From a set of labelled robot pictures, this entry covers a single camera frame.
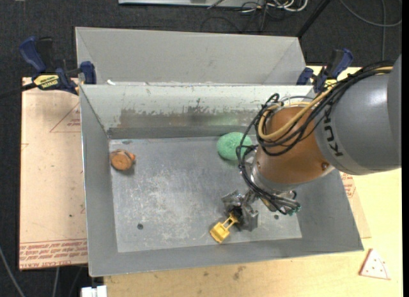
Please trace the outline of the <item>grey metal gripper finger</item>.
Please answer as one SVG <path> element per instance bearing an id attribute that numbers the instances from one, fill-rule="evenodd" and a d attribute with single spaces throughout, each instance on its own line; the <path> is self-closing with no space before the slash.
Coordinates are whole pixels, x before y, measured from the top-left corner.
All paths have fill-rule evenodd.
<path id="1" fill-rule="evenodd" d="M 224 195 L 221 198 L 221 201 L 224 205 L 226 212 L 234 211 L 235 209 L 241 209 L 244 201 L 244 194 L 241 194 L 239 191 L 235 190 Z"/>
<path id="2" fill-rule="evenodd" d="M 243 209 L 243 229 L 247 231 L 253 231 L 258 228 L 258 216 L 259 212 L 257 210 L 253 210 L 252 208 L 244 208 Z"/>

